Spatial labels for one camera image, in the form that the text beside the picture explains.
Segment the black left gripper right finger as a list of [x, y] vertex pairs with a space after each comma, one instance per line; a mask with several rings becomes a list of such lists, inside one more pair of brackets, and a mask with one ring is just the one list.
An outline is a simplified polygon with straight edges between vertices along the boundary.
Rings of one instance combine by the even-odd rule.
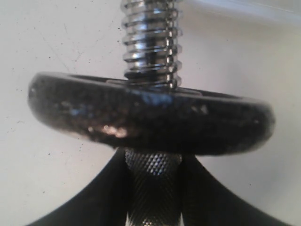
[[182, 215], [186, 226], [280, 226], [216, 180], [194, 156], [185, 156]]

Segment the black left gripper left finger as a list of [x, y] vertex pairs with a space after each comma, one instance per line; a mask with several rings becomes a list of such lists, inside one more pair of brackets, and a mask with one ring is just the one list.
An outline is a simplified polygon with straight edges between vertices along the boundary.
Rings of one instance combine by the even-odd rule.
[[104, 169], [61, 207], [33, 226], [124, 226], [129, 202], [125, 150], [119, 148]]

